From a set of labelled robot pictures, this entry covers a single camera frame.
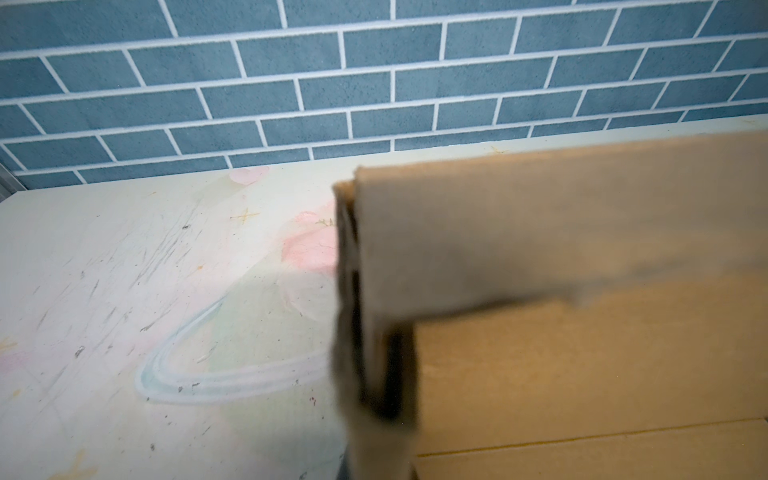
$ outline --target folded cardboard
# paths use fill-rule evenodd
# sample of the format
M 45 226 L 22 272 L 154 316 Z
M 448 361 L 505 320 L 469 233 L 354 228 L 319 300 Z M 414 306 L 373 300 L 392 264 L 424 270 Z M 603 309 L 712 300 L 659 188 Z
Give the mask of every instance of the folded cardboard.
M 619 478 L 693 478 L 693 447 L 643 445 L 692 435 L 714 462 L 726 439 L 663 432 L 768 416 L 765 132 L 360 169 L 335 192 L 353 478 L 407 478 L 416 453 L 423 478 L 470 478 L 440 470 L 457 458 L 526 478 L 571 442 Z M 611 440 L 641 432 L 645 470 Z

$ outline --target blue brick wallpaper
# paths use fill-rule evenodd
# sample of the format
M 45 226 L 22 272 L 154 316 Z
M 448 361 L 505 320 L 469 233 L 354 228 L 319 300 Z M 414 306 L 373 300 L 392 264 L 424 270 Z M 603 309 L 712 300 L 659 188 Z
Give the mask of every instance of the blue brick wallpaper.
M 764 113 L 767 0 L 0 3 L 27 188 Z

